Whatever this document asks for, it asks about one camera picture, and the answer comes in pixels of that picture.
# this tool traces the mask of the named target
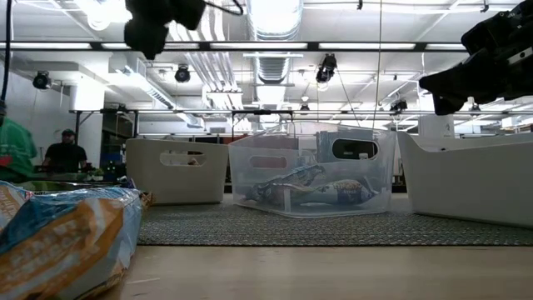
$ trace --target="gray carpet mat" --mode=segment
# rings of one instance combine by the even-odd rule
[[[533,246],[533,230],[394,212],[297,219],[231,204],[151,207],[139,245]]]

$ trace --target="snack bag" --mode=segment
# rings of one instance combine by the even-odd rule
[[[0,232],[31,196],[31,192],[0,181]]]
[[[137,190],[30,197],[0,232],[0,299],[83,299],[117,284],[141,224]]]

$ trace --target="black cable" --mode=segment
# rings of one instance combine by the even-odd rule
[[[233,12],[233,11],[231,11],[231,10],[225,8],[225,7],[218,6],[218,5],[216,5],[214,3],[211,3],[211,2],[208,2],[208,1],[204,1],[204,3],[207,6],[210,6],[212,8],[218,8],[218,9],[222,10],[225,13],[232,14],[233,16],[242,16],[244,14],[244,10],[242,9],[242,5],[237,0],[233,0],[233,3],[235,3],[237,8],[239,8],[239,12]]]
[[[7,84],[9,82],[9,66],[11,61],[11,8],[12,0],[7,0],[6,7],[6,53],[4,58],[4,69],[3,69],[3,85],[2,85],[2,96],[0,96],[0,101],[6,102],[7,96]]]

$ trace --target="clear plastic bin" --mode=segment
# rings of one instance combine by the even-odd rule
[[[396,133],[289,122],[229,145],[234,200],[291,217],[383,213]]]

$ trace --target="ventilation pipe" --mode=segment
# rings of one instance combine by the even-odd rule
[[[292,41],[298,35],[303,13],[303,0],[247,0],[247,16],[252,39],[255,41]],[[286,80],[290,58],[255,57],[256,80],[265,84],[280,84]],[[256,87],[261,104],[281,105],[285,87]]]

